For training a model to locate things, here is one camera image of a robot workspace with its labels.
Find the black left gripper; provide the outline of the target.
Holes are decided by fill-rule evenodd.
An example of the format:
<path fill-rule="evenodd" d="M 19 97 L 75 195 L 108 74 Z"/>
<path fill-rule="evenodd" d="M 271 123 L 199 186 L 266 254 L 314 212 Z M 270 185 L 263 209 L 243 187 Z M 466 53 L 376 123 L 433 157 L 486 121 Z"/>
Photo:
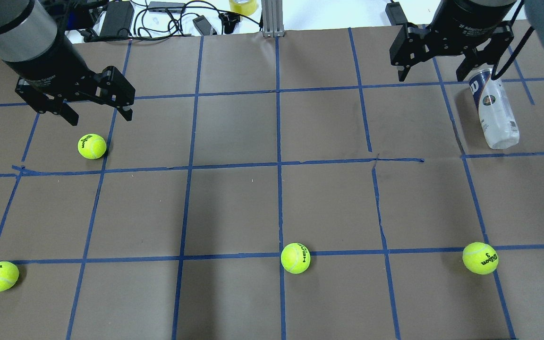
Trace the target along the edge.
<path fill-rule="evenodd" d="M 90 101 L 133 118 L 136 89 L 122 71 L 115 65 L 93 71 L 62 33 L 41 55 L 6 64 L 19 75 L 15 92 L 38 113 L 58 114 L 75 127 L 78 113 L 69 103 Z"/>

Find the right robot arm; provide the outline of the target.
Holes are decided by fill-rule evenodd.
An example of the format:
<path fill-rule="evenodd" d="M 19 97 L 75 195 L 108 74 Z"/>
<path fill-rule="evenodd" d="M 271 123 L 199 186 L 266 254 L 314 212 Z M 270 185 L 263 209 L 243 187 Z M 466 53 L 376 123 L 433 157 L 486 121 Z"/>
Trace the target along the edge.
<path fill-rule="evenodd" d="M 512 26 L 521 9 L 529 28 L 502 68 L 501 57 L 514 39 Z M 390 62 L 404 81 L 411 67 L 436 56 L 463 55 L 456 78 L 464 80 L 475 68 L 492 66 L 492 80 L 497 80 L 515 61 L 523 45 L 537 32 L 544 47 L 544 0 L 442 0 L 425 28 L 409 22 L 399 2 L 391 0 L 386 14 L 400 30 L 393 41 Z"/>

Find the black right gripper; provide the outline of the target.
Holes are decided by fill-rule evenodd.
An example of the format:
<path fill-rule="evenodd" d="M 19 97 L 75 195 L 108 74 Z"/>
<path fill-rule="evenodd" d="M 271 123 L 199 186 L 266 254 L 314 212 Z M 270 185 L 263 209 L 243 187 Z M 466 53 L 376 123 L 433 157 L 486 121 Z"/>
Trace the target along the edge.
<path fill-rule="evenodd" d="M 496 65 L 514 39 L 505 19 L 515 0 L 442 0 L 424 28 L 409 22 L 397 0 L 390 2 L 390 23 L 399 32 L 390 47 L 390 63 L 404 82 L 416 64 L 436 56 L 464 56 L 456 69 L 461 82 L 483 64 Z"/>

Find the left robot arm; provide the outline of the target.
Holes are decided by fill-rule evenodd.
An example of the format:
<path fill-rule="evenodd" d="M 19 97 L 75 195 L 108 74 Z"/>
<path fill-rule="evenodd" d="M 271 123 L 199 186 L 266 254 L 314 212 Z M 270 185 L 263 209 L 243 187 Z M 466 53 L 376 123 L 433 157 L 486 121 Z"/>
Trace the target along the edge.
<path fill-rule="evenodd" d="M 37 0 L 0 0 L 0 60 L 17 73 L 15 91 L 37 113 L 75 126 L 69 104 L 91 101 L 132 120 L 135 88 L 115 66 L 92 71 Z"/>

